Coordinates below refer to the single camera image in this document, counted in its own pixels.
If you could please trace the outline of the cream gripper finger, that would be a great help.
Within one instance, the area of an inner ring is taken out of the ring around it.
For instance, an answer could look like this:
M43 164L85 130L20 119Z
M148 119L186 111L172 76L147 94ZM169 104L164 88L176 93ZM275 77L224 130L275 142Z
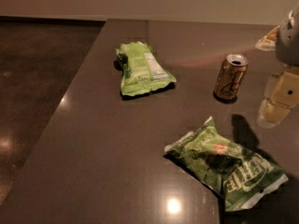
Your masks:
M258 124L274 128L299 104L299 68L292 67L268 78L259 109Z
M255 44L255 48L262 51L275 51L278 31L279 26L276 26L267 35L258 40L258 42Z

